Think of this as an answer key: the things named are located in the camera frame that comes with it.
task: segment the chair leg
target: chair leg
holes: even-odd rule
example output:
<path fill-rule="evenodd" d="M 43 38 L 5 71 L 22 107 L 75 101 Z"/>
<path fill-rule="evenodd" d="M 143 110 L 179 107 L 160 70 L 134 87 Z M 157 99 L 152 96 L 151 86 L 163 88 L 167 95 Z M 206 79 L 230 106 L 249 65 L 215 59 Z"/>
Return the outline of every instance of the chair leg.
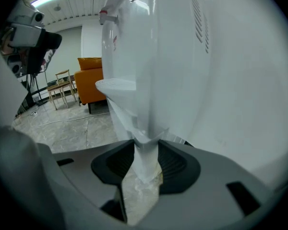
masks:
<path fill-rule="evenodd" d="M 63 96 L 64 96 L 64 99 L 65 99 L 65 104 L 66 104 L 67 108 L 69 108 L 69 106 L 68 106 L 68 104 L 67 104 L 66 96 L 65 96 L 65 93 L 64 93 L 64 89 L 61 89 L 61 90 L 62 90 L 62 92 L 63 92 Z"/>
<path fill-rule="evenodd" d="M 75 101 L 77 102 L 77 100 L 76 100 L 76 96 L 75 96 L 75 93 L 74 93 L 73 90 L 72 90 L 72 86 L 70 85 L 69 88 L 70 88 L 70 90 L 71 90 L 71 93 L 72 93 L 72 95 L 73 95 Z"/>
<path fill-rule="evenodd" d="M 63 100 L 63 102 L 64 102 L 64 104 L 65 104 L 65 100 L 64 100 L 64 98 L 63 98 L 61 89 L 60 89 L 60 94 L 61 94 L 61 98 L 62 98 L 62 100 Z"/>
<path fill-rule="evenodd" d="M 51 98 L 51 100 L 52 100 L 52 103 L 53 103 L 53 105 L 54 105 L 54 108 L 57 110 L 56 104 L 54 103 L 54 100 L 53 100 L 53 98 L 52 98 L 52 94 L 51 94 L 51 93 L 50 93 L 50 98 Z"/>

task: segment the white ceiling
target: white ceiling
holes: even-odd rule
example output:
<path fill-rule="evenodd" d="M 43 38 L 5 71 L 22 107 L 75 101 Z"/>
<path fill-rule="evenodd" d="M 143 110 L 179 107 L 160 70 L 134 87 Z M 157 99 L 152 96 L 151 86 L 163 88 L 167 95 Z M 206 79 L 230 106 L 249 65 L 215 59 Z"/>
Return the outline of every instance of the white ceiling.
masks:
<path fill-rule="evenodd" d="M 98 15 L 105 2 L 106 0 L 54 0 L 39 6 L 37 9 L 45 15 L 44 25 L 50 25 L 68 19 L 84 19 L 86 16 Z M 57 6 L 61 7 L 60 11 L 54 11 Z"/>

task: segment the cable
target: cable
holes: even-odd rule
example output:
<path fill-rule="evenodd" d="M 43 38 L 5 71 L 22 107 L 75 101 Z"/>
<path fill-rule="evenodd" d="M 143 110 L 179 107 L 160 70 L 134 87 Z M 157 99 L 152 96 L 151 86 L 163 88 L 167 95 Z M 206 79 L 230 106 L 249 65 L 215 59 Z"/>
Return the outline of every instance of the cable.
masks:
<path fill-rule="evenodd" d="M 30 74 L 30 86 L 29 86 L 29 89 L 31 89 L 31 84 L 32 84 L 32 75 Z"/>
<path fill-rule="evenodd" d="M 30 110 L 30 108 L 29 108 L 25 113 L 20 114 L 19 117 L 24 118 L 24 117 L 28 117 L 28 116 L 33 116 L 33 113 L 36 112 L 38 109 L 39 109 L 39 106 L 37 106 L 37 109 L 34 111 Z"/>
<path fill-rule="evenodd" d="M 25 89 L 28 90 L 28 74 L 26 75 L 25 78 Z"/>
<path fill-rule="evenodd" d="M 47 83 L 47 85 L 48 85 L 47 76 L 46 76 L 46 71 L 44 71 L 44 73 L 45 73 L 46 83 Z"/>
<path fill-rule="evenodd" d="M 45 125 L 49 125 L 49 124 L 53 124 L 53 123 L 57 123 L 57 122 L 62 122 L 62 121 L 71 122 L 71 121 L 76 121 L 76 120 L 84 119 L 84 118 L 87 118 L 87 117 L 99 116 L 99 115 L 103 115 L 103 114 L 110 114 L 110 113 L 100 113 L 100 114 L 90 115 L 90 116 L 86 116 L 86 117 L 80 117 L 80 118 L 76 118 L 76 119 L 72 119 L 72 120 L 58 120 L 58 121 L 53 121 L 53 122 L 50 122 L 50 123 L 47 123 L 47 124 L 43 124 L 43 125 L 37 125 L 37 126 L 31 125 L 31 127 L 41 127 L 41 126 L 45 126 Z"/>
<path fill-rule="evenodd" d="M 39 88 L 38 88 L 36 76 L 35 76 L 35 82 L 36 82 L 36 87 L 37 87 L 37 91 L 38 91 L 38 94 L 39 94 L 39 98 L 42 101 L 42 97 L 40 96 L 40 93 L 39 93 Z"/>

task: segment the marble floor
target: marble floor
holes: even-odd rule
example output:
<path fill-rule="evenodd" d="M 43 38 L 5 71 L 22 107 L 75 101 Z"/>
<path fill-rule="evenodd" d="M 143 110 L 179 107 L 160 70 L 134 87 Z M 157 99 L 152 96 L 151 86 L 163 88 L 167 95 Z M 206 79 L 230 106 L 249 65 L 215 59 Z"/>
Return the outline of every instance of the marble floor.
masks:
<path fill-rule="evenodd" d="M 12 126 L 35 142 L 47 144 L 53 153 L 83 150 L 118 141 L 107 101 L 92 104 L 92 113 L 89 114 L 88 104 L 79 106 L 71 95 L 66 99 L 69 108 L 58 98 L 54 100 L 57 111 L 50 102 L 40 107 L 33 106 L 16 118 Z"/>

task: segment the wooden chair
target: wooden chair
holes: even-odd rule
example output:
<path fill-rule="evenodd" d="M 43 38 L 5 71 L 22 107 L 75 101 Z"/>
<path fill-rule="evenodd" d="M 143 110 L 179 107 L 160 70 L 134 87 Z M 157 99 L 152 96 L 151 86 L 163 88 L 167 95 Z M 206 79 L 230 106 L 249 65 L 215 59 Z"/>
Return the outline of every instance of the wooden chair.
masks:
<path fill-rule="evenodd" d="M 58 78 L 58 75 L 65 74 L 65 73 L 68 73 L 68 81 L 60 82 L 59 78 Z M 64 93 L 64 88 L 65 87 L 69 87 L 70 88 L 71 93 L 72 93 L 75 101 L 77 102 L 76 97 L 75 97 L 75 86 L 73 85 L 73 82 L 71 80 L 71 76 L 69 74 L 69 70 L 61 71 L 61 72 L 57 73 L 56 74 L 56 78 L 57 78 L 57 85 L 54 85 L 54 86 L 51 86 L 51 87 L 47 88 L 48 93 L 49 93 L 50 102 L 53 102 L 53 105 L 54 105 L 55 109 L 57 110 L 57 107 L 56 107 L 56 105 L 55 105 L 55 103 L 53 101 L 53 97 L 52 97 L 51 92 L 54 92 L 54 96 L 55 96 L 55 94 L 56 94 L 55 90 L 59 90 L 60 94 L 61 94 L 61 98 L 63 99 L 63 101 L 64 101 L 65 105 L 67 106 L 67 108 L 69 108 L 69 106 L 67 104 L 66 96 L 65 96 L 65 93 Z"/>

